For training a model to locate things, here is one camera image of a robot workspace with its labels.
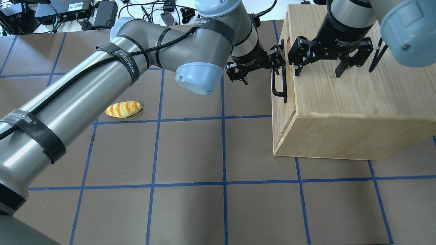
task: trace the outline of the grid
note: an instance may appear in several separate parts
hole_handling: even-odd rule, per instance
[[[274,32],[276,36],[277,42],[279,41],[279,36],[277,32],[276,22],[273,20],[273,26],[274,26]],[[51,73],[48,74],[32,74],[32,75],[6,75],[2,76],[2,72],[6,66],[7,60],[11,54],[12,48],[14,47],[15,41],[17,37],[14,38],[12,45],[7,53],[6,59],[1,67],[0,70],[0,78],[10,78],[10,77],[32,77],[32,76],[50,76],[47,86],[51,84],[52,78],[54,75],[64,75],[65,73],[55,73],[56,65],[58,63],[62,47],[65,42],[65,38],[67,36],[67,33],[64,33],[63,39],[58,51],[58,55],[56,57],[53,69]],[[225,236],[225,244],[229,244],[228,241],[228,217],[227,217],[227,186],[228,185],[251,185],[251,184],[288,184],[288,183],[296,183],[299,184],[300,189],[300,199],[301,199],[301,205],[302,205],[302,213],[303,213],[303,220],[304,220],[304,227],[306,232],[306,239],[307,243],[310,245],[310,227],[307,220],[307,211],[306,211],[306,204],[304,200],[304,189],[303,189],[303,183],[318,183],[318,182],[352,182],[352,181],[372,181],[374,184],[375,192],[377,194],[378,203],[380,206],[380,211],[382,214],[382,218],[385,224],[385,229],[388,235],[389,242],[391,244],[394,243],[394,238],[391,235],[391,231],[389,228],[388,219],[386,217],[385,209],[383,206],[382,197],[380,195],[380,191],[378,188],[378,181],[383,180],[413,180],[413,179],[436,179],[436,175],[418,175],[418,176],[389,176],[389,177],[377,177],[375,174],[375,171],[372,167],[372,162],[368,161],[368,168],[371,172],[371,177],[357,177],[357,178],[322,178],[322,179],[304,179],[301,176],[300,173],[300,164],[298,161],[298,157],[295,157],[295,164],[296,164],[296,172],[297,172],[297,179],[286,179],[286,180],[253,180],[253,181],[227,181],[226,177],[226,133],[225,133],[225,122],[227,119],[246,119],[246,118],[271,118],[272,115],[248,115],[248,116],[226,116],[225,115],[225,92],[224,92],[224,78],[221,78],[221,117],[198,117],[198,118],[178,118],[178,119],[162,119],[162,101],[163,101],[163,94],[164,94],[164,78],[165,78],[165,70],[161,68],[150,68],[149,70],[161,70],[162,76],[161,76],[161,87],[160,87],[160,102],[159,102],[159,113],[158,113],[158,119],[156,120],[133,120],[133,121],[117,121],[117,122],[99,122],[98,119],[96,119],[95,122],[92,123],[93,126],[93,133],[91,142],[89,145],[89,151],[88,156],[86,159],[86,165],[85,165],[85,171],[83,174],[82,184],[81,186],[66,186],[66,187],[31,187],[29,188],[30,191],[41,191],[41,190],[80,190],[80,195],[77,203],[77,209],[75,213],[75,219],[74,224],[71,232],[71,238],[70,243],[73,244],[74,236],[75,236],[75,230],[77,225],[78,216],[80,213],[80,207],[82,203],[82,196],[84,190],[92,190],[92,189],[124,189],[124,188],[150,188],[150,202],[149,202],[149,211],[148,211],[148,218],[147,218],[147,225],[146,225],[146,244],[148,245],[150,243],[150,227],[151,227],[151,219],[152,219],[152,212],[153,212],[153,196],[154,196],[154,189],[155,188],[165,188],[165,187],[187,187],[187,186],[222,186],[223,188],[223,200],[224,200],[224,236]],[[158,157],[158,146],[159,146],[159,134],[160,134],[160,124],[161,122],[181,122],[181,121],[199,121],[199,120],[221,120],[222,122],[222,172],[223,172],[223,178],[222,181],[219,182],[192,182],[192,183],[174,183],[174,184],[156,184],[155,178],[156,178],[156,167],[157,167],[157,157]],[[153,159],[153,173],[152,173],[152,181],[151,184],[133,184],[133,185],[105,185],[105,186],[86,186],[86,176],[88,172],[89,162],[92,154],[92,148],[94,144],[94,138],[95,134],[97,132],[99,125],[107,125],[107,124],[121,124],[121,123],[157,123],[157,133],[156,133],[156,140],[155,140],[155,151],[154,151],[154,159]],[[436,146],[436,138],[433,136],[433,141]]]

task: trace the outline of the black velcro strap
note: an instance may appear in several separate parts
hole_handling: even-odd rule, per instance
[[[3,117],[0,122],[17,125],[44,149],[44,154],[50,158],[51,164],[54,164],[66,153],[65,145],[61,139],[30,112],[14,110]]]
[[[96,47],[97,47],[97,51],[105,51],[107,53],[110,53],[118,57],[118,60],[122,63],[122,65],[124,65],[124,67],[129,72],[130,77],[132,78],[131,85],[133,85],[139,79],[138,66],[135,63],[133,56],[129,52],[125,51],[124,49],[118,47],[117,45],[111,42],[99,44]]]
[[[232,47],[235,46],[236,43],[236,33],[235,31],[228,26],[226,23],[223,23],[216,19],[208,19],[208,18],[198,18],[194,21],[192,27],[204,28],[214,31],[221,36],[228,39],[228,41],[232,44]]]
[[[162,40],[164,39],[165,34],[167,34],[167,32],[169,32],[170,30],[172,30],[172,29],[171,29],[171,28],[167,28],[167,29],[165,29],[165,30],[160,34],[159,39],[157,40],[157,43],[156,43],[156,47],[157,47],[157,46],[160,46],[160,45],[162,44]],[[155,52],[155,54],[156,54],[156,55],[155,55],[155,58],[156,58],[157,66],[159,66],[160,68],[162,68],[162,65],[160,64],[159,53],[160,53],[160,49],[156,50],[156,52]]]

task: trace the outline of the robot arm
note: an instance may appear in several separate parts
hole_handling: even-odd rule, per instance
[[[340,77],[347,68],[362,66],[373,50],[365,37],[376,20],[381,37],[396,61],[410,67],[436,62],[436,2],[432,0],[325,0],[327,15],[318,35],[311,41],[299,36],[290,52],[295,75],[321,59],[340,60],[335,70]],[[350,53],[358,50],[354,56]]]
[[[119,19],[109,43],[1,120],[2,213],[13,215],[27,199],[30,183],[151,65],[175,71],[177,83],[207,95],[231,54],[252,65],[259,57],[267,62],[241,0],[196,0],[196,7],[203,18],[187,33]]]
[[[241,0],[196,0],[196,7],[203,18],[185,34],[143,20],[118,20],[109,44],[0,122],[0,222],[21,226],[10,215],[27,199],[30,183],[151,65],[175,71],[181,86],[206,95],[224,68],[231,80],[245,81],[250,71],[286,64],[283,46],[263,50],[258,23]],[[433,0],[327,0],[327,7],[315,39],[299,37],[291,48],[289,64],[296,75],[320,59],[340,59],[337,76],[361,66],[372,51],[365,35],[377,18],[383,40],[400,63],[426,66],[436,61]],[[226,63],[229,56],[235,63]],[[0,228],[0,236],[5,232]]]

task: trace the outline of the black metal handle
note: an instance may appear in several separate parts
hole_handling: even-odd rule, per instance
[[[288,102],[288,89],[286,86],[286,65],[282,66],[282,80],[283,80],[283,92],[279,92],[276,90],[276,76],[274,74],[274,69],[271,69],[271,87],[272,94],[277,97],[283,97],[283,103],[286,104]]]

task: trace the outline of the light blue joint cap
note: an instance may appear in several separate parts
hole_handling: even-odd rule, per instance
[[[110,30],[110,36],[109,38],[112,40],[118,36],[119,30],[127,24],[127,22],[130,22],[132,20],[143,20],[138,18],[132,18],[132,17],[121,17],[115,21],[115,24],[113,25],[112,29]]]
[[[241,0],[195,0],[195,6],[202,17],[216,18],[235,10]]]
[[[224,71],[221,67],[205,62],[192,62],[179,66],[176,71],[176,81],[182,87],[197,94],[211,94]]]
[[[435,16],[435,0],[406,0],[385,15],[381,37],[398,63],[425,67],[436,62]]]

